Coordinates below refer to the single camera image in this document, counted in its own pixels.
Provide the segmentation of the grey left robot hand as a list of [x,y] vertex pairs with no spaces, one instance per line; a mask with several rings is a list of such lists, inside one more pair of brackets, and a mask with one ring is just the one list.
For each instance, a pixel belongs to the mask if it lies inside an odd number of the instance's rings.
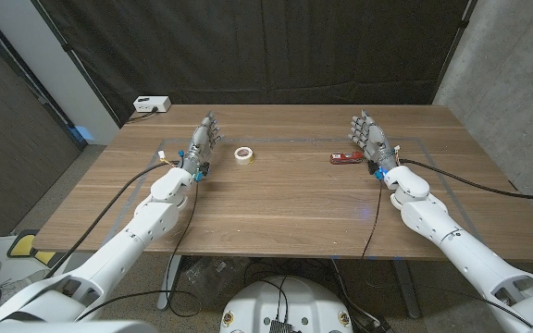
[[219,131],[215,114],[210,111],[193,132],[180,167],[190,173],[195,181],[200,181],[208,174],[210,156],[217,142],[222,139]]

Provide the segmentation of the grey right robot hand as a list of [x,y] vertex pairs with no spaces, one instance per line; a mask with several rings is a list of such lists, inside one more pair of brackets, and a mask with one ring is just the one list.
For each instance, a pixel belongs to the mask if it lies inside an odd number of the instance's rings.
[[377,179],[384,179],[390,170],[399,165],[396,150],[366,110],[361,111],[360,117],[353,116],[348,138],[363,151],[369,172]]

